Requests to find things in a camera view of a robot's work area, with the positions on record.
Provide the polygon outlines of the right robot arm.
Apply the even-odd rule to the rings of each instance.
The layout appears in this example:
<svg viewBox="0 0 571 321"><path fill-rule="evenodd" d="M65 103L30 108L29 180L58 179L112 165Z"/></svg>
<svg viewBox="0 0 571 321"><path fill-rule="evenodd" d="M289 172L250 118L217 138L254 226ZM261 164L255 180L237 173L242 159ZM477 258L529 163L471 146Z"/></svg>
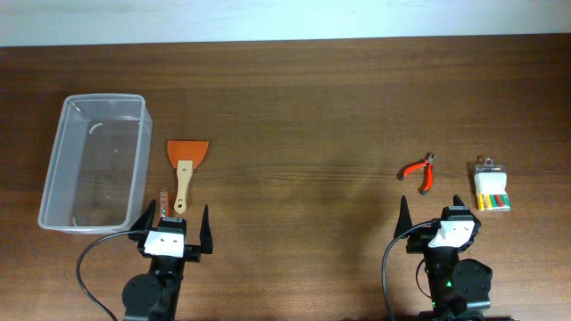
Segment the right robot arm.
<svg viewBox="0 0 571 321"><path fill-rule="evenodd" d="M460 259L470 247L481 221L455 195L442 215L413 225L407 199L401 198L393 239L406 242L408 254L423 256L429 286L430 311L421 320L483 320L491 307L492 269L475 259Z"/></svg>

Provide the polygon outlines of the orange socket bit rail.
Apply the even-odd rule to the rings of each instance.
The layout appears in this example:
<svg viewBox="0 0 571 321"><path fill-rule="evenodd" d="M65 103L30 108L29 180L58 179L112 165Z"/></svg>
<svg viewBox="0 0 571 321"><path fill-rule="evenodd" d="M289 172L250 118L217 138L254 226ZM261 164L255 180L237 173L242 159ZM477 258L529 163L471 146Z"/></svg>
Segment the orange socket bit rail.
<svg viewBox="0 0 571 321"><path fill-rule="evenodd" d="M165 189L161 189L160 192L160 208L161 216L167 218L170 215L170 197L168 191Z"/></svg>

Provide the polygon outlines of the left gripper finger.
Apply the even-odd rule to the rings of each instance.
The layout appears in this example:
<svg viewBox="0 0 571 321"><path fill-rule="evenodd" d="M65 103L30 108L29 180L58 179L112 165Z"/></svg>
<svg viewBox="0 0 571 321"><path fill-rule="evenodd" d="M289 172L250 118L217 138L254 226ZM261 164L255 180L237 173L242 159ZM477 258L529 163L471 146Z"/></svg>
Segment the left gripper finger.
<svg viewBox="0 0 571 321"><path fill-rule="evenodd" d="M151 200L146 210L129 229L130 232L145 232L152 228L154 213L156 210L156 200Z"/></svg>
<svg viewBox="0 0 571 321"><path fill-rule="evenodd" d="M212 254L213 253L213 239L209 220L209 206L205 205L203 209L203 217L201 223L201 229L199 234L200 247L202 254Z"/></svg>

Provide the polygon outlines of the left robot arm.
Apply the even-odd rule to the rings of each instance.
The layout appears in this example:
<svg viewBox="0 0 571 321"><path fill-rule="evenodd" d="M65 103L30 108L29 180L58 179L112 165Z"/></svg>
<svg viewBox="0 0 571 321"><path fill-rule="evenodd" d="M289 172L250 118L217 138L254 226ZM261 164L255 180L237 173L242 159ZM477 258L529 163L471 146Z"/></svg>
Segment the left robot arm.
<svg viewBox="0 0 571 321"><path fill-rule="evenodd" d="M131 278L123 288L125 320L173 320L184 279L185 264L198 263L213 253L209 209L203 210L198 245L186 243L186 221L162 217L153 226L156 201L129 229L129 239L140 254L151 260L149 270Z"/></svg>

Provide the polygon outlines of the clear plastic storage container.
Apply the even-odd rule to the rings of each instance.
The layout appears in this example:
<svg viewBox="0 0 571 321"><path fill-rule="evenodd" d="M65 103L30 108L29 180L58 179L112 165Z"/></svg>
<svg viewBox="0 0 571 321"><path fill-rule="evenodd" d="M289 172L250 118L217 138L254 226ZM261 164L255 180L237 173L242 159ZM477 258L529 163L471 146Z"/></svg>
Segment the clear plastic storage container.
<svg viewBox="0 0 571 321"><path fill-rule="evenodd" d="M107 235L142 213L153 120L133 94L67 97L37 222L46 230Z"/></svg>

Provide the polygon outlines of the orange scraper wooden handle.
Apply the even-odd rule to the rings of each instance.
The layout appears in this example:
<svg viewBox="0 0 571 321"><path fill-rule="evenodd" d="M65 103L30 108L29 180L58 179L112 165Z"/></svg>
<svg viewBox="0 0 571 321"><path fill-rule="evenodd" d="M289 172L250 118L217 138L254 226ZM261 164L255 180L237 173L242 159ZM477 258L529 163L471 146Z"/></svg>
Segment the orange scraper wooden handle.
<svg viewBox="0 0 571 321"><path fill-rule="evenodd" d="M183 214L187 209L187 194L194 170L202 163L209 148L205 140L168 140L167 154L177 174L177 196L174 211Z"/></svg>

